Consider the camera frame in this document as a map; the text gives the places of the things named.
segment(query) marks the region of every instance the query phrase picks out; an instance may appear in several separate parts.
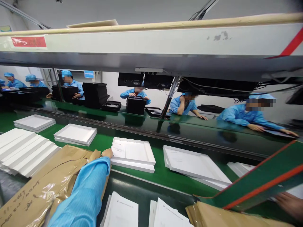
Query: stack of white trays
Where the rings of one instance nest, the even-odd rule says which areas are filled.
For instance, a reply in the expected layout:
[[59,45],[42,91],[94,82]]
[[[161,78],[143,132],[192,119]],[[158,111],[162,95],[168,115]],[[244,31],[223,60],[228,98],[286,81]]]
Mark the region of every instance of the stack of white trays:
[[14,121],[14,125],[16,128],[33,131],[36,133],[41,132],[44,129],[47,129],[48,127],[51,127],[55,123],[56,123],[55,119],[36,115],[36,114]]
[[54,134],[55,141],[89,146],[97,134],[97,129],[82,125],[68,124]]

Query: blue sign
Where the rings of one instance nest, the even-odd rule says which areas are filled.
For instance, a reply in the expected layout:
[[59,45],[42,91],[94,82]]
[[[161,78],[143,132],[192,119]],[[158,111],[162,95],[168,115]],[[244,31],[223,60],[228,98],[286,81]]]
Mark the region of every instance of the blue sign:
[[84,77],[85,78],[94,78],[94,71],[84,71]]

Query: black tray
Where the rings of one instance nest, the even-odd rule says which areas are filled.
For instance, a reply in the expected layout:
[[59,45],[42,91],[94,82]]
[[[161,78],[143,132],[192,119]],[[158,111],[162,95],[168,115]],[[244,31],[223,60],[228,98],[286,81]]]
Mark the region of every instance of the black tray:
[[161,110],[161,111],[162,111],[162,109],[160,109],[160,108],[158,108],[158,107],[145,107],[145,110],[146,110],[146,112],[148,113],[148,115],[150,115],[150,116],[152,116],[152,117],[160,117],[161,114],[152,111],[152,109],[158,109],[158,110]]
[[[107,105],[115,105],[117,107],[108,107]],[[121,102],[116,101],[107,101],[101,106],[102,110],[111,111],[111,112],[118,112],[121,108]]]

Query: cardboard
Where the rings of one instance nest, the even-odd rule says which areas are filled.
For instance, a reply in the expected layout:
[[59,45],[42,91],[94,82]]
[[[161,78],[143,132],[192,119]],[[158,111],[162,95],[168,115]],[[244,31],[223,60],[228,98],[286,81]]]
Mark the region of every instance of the cardboard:
[[40,227],[47,211],[52,217],[58,205],[70,196],[79,170],[88,160],[99,157],[96,150],[64,146],[1,207],[0,226]]
[[186,212],[195,227],[293,227],[285,222],[224,210],[202,202],[186,207]]

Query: orange stripe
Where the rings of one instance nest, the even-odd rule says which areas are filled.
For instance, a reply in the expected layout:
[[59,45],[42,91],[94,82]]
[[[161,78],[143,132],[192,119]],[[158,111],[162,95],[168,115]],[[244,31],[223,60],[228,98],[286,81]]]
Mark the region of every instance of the orange stripe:
[[255,169],[257,169],[260,165],[264,164],[265,162],[267,162],[268,160],[272,159],[273,157],[275,157],[277,154],[279,154],[280,152],[282,152],[283,150],[285,150],[287,147],[289,147],[290,145],[292,145],[293,143],[295,143],[296,140],[293,140],[292,142],[286,144],[284,147],[282,147],[280,150],[278,150],[276,153],[272,154],[271,156],[269,156],[267,159],[263,160],[262,162],[260,162],[256,167],[254,167],[251,171],[247,172],[246,174],[244,174],[242,177],[236,179],[231,185],[229,185],[228,187],[224,188],[222,191],[220,191],[218,194],[216,194],[214,197],[220,195],[222,192],[224,192],[225,190],[227,190],[228,188],[230,188],[232,185],[234,185],[235,183],[237,183],[239,180],[241,180],[242,178],[246,177],[246,175],[250,174],[250,172],[254,171]]
[[292,176],[294,176],[294,175],[296,175],[296,174],[298,174],[302,171],[303,171],[303,164],[300,165],[300,166],[297,166],[296,168],[294,168],[294,169],[292,169],[292,170],[290,170],[290,171],[288,171],[288,172],[286,172],[286,173],[284,173],[280,176],[278,176],[277,178],[273,179],[272,181],[267,182],[266,184],[262,185],[261,187],[253,190],[252,192],[246,194],[245,196],[243,196],[243,197],[237,199],[236,201],[228,204],[227,206],[223,207],[223,209],[231,209],[234,206],[244,202],[245,200],[248,200],[248,199],[250,199],[251,197],[253,197],[257,194],[260,194],[261,192],[263,192],[263,191],[265,191],[265,190],[267,190],[267,189],[269,189],[269,188],[271,188],[271,187],[273,187],[273,186],[291,178]]

